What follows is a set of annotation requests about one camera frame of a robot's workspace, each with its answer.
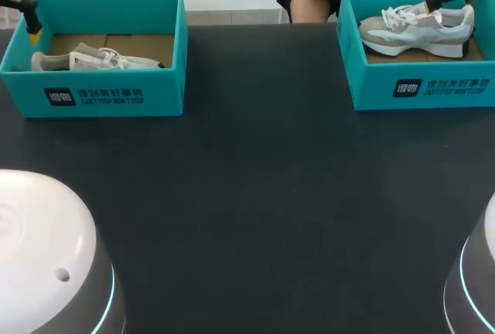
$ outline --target beige and white sneaker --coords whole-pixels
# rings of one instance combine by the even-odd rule
[[[165,66],[156,60],[122,56],[114,49],[97,49],[84,43],[79,43],[75,50],[62,56],[47,56],[36,52],[31,58],[31,71],[150,70],[164,68]]]
[[[403,5],[381,11],[382,16],[361,22],[363,44],[385,56],[397,56],[410,48],[441,57],[461,58],[468,52],[474,28],[474,9],[439,9],[426,13],[425,6]]]

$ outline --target shoe sole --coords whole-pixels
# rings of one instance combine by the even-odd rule
[[[414,45],[408,44],[405,46],[381,46],[380,44],[375,44],[364,39],[362,40],[367,48],[382,56],[395,57],[407,49],[423,49],[435,56],[446,58],[463,58],[469,53],[469,40],[465,41],[463,44],[421,43]]]

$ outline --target small hole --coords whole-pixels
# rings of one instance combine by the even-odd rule
[[[65,268],[57,268],[55,271],[55,276],[58,280],[62,282],[68,282],[70,280],[69,271]]]

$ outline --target person's leg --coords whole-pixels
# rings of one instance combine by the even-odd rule
[[[330,16],[329,0],[291,0],[292,23],[326,22]]]

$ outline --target white robot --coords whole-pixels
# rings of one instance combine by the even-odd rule
[[[124,332],[121,287],[83,201],[50,177],[0,170],[0,333]]]
[[[495,333],[495,195],[463,245],[443,292],[452,334]]]

